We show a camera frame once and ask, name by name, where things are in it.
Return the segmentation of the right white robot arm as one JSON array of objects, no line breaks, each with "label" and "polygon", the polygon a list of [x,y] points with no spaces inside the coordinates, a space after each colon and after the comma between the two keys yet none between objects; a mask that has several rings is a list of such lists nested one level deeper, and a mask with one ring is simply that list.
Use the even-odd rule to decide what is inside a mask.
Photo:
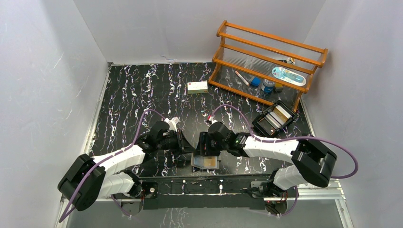
[{"label": "right white robot arm", "polygon": [[337,160],[334,152],[313,137],[265,138],[234,133],[223,123],[215,122],[208,131],[200,133],[195,154],[219,156],[221,151],[236,157],[265,157],[290,164],[274,170],[266,183],[251,184],[245,189],[253,197],[279,197],[288,189],[307,183],[326,188]]}]

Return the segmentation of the grey card holder wallet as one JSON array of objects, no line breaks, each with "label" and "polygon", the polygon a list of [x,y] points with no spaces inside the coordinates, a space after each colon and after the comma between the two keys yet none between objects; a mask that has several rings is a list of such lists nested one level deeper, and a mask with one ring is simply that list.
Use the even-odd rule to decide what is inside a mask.
[{"label": "grey card holder wallet", "polygon": [[217,170],[220,166],[219,156],[192,155],[191,166],[201,170]]}]

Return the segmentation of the gold VIP credit card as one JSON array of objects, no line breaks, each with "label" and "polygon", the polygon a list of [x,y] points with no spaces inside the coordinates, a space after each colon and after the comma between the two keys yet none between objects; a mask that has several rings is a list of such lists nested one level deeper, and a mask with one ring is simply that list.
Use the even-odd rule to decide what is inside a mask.
[{"label": "gold VIP credit card", "polygon": [[219,168],[219,161],[218,157],[204,157],[203,158],[203,167],[206,169],[218,169]]}]

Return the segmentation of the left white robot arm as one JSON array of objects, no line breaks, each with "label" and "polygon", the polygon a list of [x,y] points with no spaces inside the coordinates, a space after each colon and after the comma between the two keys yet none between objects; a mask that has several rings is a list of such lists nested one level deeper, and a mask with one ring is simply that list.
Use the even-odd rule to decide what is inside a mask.
[{"label": "left white robot arm", "polygon": [[157,121],[134,144],[116,152],[78,156],[59,182],[58,190],[78,211],[115,194],[137,198],[143,194],[142,181],[128,168],[154,158],[159,151],[182,155],[195,152],[195,148],[173,120]]}]

